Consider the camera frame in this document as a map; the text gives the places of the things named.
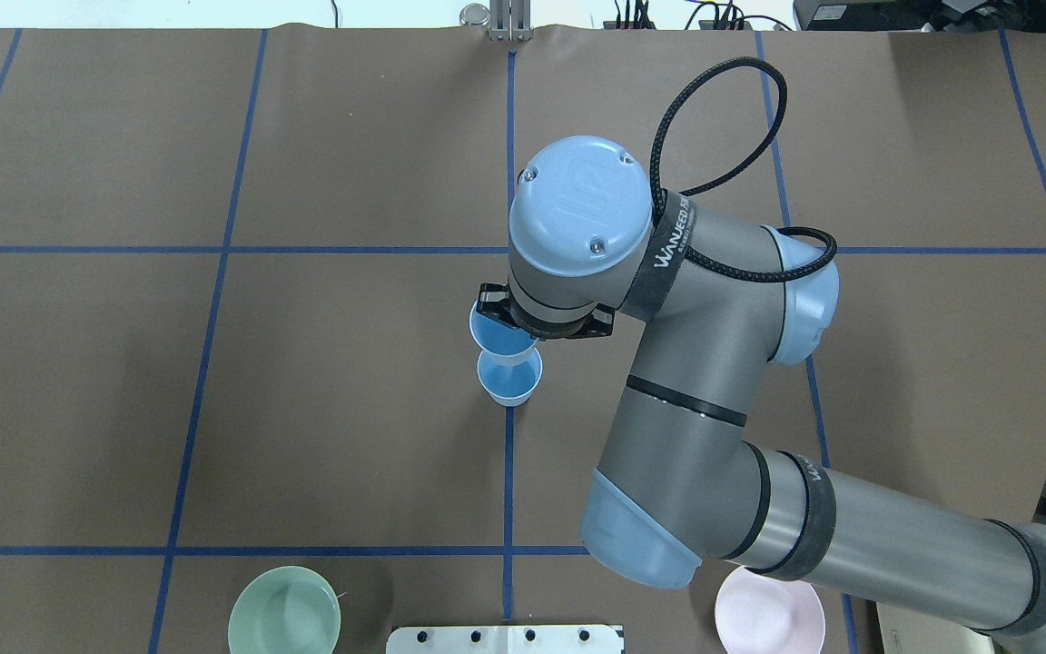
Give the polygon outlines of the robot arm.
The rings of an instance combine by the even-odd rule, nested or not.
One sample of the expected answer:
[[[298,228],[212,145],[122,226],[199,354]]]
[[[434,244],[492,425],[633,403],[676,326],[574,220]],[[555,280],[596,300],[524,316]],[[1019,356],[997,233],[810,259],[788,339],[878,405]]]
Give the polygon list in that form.
[[[956,622],[1046,653],[1046,483],[1030,524],[976,519],[744,438],[761,377],[797,364],[834,317],[839,276],[798,229],[665,191],[621,144],[560,138],[520,170],[509,278],[477,309],[541,340],[644,324],[579,538],[660,589],[705,558]]]

